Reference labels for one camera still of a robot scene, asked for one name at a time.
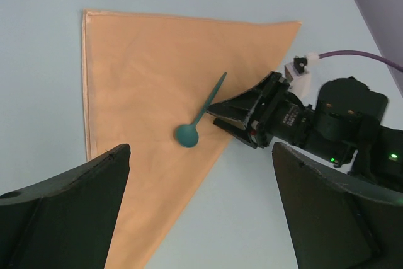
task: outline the white wall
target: white wall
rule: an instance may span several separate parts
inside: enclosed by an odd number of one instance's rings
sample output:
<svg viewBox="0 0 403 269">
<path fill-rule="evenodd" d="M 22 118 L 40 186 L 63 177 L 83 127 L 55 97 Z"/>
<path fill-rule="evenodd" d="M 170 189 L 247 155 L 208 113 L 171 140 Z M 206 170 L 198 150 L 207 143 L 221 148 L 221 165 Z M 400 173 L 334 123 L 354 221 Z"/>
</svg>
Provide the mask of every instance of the white wall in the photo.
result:
<svg viewBox="0 0 403 269">
<path fill-rule="evenodd" d="M 403 0 L 356 0 L 383 56 L 403 65 Z M 403 73 L 393 72 L 403 88 Z"/>
</svg>

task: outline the teal plastic spoon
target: teal plastic spoon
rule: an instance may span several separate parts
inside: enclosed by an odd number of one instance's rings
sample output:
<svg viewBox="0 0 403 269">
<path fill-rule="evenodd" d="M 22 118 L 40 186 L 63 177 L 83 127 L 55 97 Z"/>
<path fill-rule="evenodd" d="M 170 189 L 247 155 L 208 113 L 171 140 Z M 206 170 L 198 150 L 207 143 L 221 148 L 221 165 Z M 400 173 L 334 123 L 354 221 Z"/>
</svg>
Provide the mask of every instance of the teal plastic spoon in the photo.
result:
<svg viewBox="0 0 403 269">
<path fill-rule="evenodd" d="M 208 106 L 211 104 L 215 95 L 219 91 L 221 84 L 223 83 L 226 75 L 227 75 L 226 72 L 223 73 L 220 80 L 214 86 L 212 92 L 210 93 L 210 95 L 207 98 L 206 103 L 204 103 L 203 108 L 200 110 L 200 113 L 197 115 L 197 117 L 195 118 L 193 123 L 180 125 L 176 129 L 175 138 L 179 142 L 179 144 L 181 144 L 183 147 L 187 147 L 187 148 L 195 147 L 197 145 L 197 143 L 199 142 L 199 134 L 196 129 L 197 123 L 200 121 L 202 116 L 207 111 Z"/>
</svg>

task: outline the white connector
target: white connector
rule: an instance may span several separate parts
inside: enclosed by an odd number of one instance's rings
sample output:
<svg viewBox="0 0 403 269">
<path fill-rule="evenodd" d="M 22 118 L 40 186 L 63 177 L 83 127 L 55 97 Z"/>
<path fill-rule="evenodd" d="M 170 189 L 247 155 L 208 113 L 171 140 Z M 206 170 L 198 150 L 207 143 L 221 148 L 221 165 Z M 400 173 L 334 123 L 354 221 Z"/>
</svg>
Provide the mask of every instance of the white connector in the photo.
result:
<svg viewBox="0 0 403 269">
<path fill-rule="evenodd" d="M 294 67 L 294 62 L 287 63 L 285 66 L 285 78 L 290 83 L 288 89 L 298 98 L 303 98 L 309 93 L 310 88 L 310 72 L 304 68 L 302 73 L 299 73 Z"/>
<path fill-rule="evenodd" d="M 318 63 L 319 59 L 321 59 L 319 57 L 319 54 L 317 54 L 317 53 L 308 53 L 305 55 L 305 58 L 308 61 L 307 67 L 311 67 L 311 66 L 315 65 L 316 63 Z"/>
</svg>

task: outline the orange cloth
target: orange cloth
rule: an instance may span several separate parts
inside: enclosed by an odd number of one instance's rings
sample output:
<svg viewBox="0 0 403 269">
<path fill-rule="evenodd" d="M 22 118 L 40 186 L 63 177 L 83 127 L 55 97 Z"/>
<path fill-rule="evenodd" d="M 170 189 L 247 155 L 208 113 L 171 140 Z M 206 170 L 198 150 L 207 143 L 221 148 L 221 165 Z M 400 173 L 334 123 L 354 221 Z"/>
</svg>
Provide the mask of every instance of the orange cloth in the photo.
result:
<svg viewBox="0 0 403 269">
<path fill-rule="evenodd" d="M 228 75 L 215 101 L 275 70 L 299 27 L 85 12 L 88 159 L 121 143 L 132 147 L 106 268 L 144 267 L 231 140 L 207 114 L 192 149 L 174 140 L 174 129 L 193 121 L 223 72 Z"/>
</svg>

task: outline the light blue table surface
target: light blue table surface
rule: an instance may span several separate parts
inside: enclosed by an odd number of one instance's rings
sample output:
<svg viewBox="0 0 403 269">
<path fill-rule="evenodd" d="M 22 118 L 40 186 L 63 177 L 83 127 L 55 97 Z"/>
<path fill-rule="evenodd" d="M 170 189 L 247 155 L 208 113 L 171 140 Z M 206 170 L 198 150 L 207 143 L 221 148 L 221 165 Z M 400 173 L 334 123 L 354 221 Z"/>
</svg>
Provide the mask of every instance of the light blue table surface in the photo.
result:
<svg viewBox="0 0 403 269">
<path fill-rule="evenodd" d="M 252 22 L 301 20 L 284 63 L 294 55 L 337 49 L 378 54 L 353 0 L 0 0 L 0 193 L 86 160 L 85 8 Z M 403 99 L 385 65 L 336 57 L 322 60 L 312 72 L 306 104 L 315 103 L 326 81 L 354 76 L 389 97 L 383 124 L 403 128 Z M 255 151 L 233 141 L 147 267 L 296 268 L 270 149 Z"/>
</svg>

